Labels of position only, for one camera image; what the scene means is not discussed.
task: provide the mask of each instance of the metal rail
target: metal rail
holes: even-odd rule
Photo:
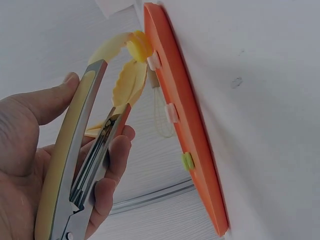
[[[113,204],[109,215],[115,215],[127,212],[133,209],[141,208],[150,204],[158,203],[166,199],[188,193],[196,189],[191,178],[187,178],[175,185],[150,192],[141,196],[119,201]]]

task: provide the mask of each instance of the yellow handle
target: yellow handle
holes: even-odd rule
[[[59,188],[63,177],[69,148],[76,130],[82,107],[85,103],[87,95],[89,94],[89,90],[94,81],[95,75],[95,71],[88,71],[85,73],[85,75],[83,75],[64,117],[42,187],[41,199],[35,221],[35,240],[50,239]]]

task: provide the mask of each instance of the white wall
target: white wall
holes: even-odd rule
[[[229,239],[319,239],[319,1],[162,4],[216,157]]]

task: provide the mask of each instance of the finger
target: finger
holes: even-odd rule
[[[125,125],[122,130],[122,135],[127,136],[129,140],[132,141],[136,136],[136,132],[132,127]]]
[[[32,112],[39,125],[45,125],[60,116],[69,106],[79,85],[76,73],[69,73],[64,82],[49,89],[21,93],[9,98]]]
[[[109,212],[113,206],[113,194],[116,186],[116,181],[109,178],[103,178],[95,185],[95,204],[90,216],[88,227],[86,229],[86,239],[98,229],[98,227],[109,215]]]
[[[104,177],[118,184],[127,167],[131,141],[125,135],[117,136],[109,147],[110,165]]]

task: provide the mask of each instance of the fingernail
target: fingernail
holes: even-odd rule
[[[64,78],[64,80],[63,80],[63,83],[64,83],[64,84],[67,84],[67,83],[70,81],[70,79],[72,79],[74,76],[75,76],[75,73],[74,73],[74,72],[69,72],[69,73],[65,76],[65,78]]]

